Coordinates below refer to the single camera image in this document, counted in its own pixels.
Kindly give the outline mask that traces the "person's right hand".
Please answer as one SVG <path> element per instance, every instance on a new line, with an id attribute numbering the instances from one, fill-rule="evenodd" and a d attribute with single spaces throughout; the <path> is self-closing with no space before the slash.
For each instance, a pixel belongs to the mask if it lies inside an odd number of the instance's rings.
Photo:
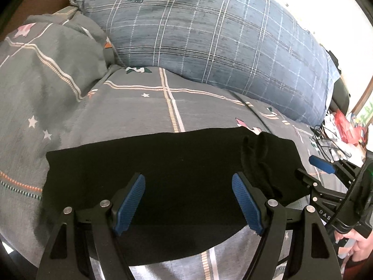
<path id="1" fill-rule="evenodd" d="M 360 262 L 366 260 L 372 252 L 373 233 L 370 233 L 368 238 L 364 238 L 360 233 L 352 229 L 347 234 L 340 234 L 335 231 L 335 240 L 339 242 L 343 238 L 354 240 L 354 244 L 350 246 L 339 247 L 338 257 L 349 258 L 353 262 Z"/>

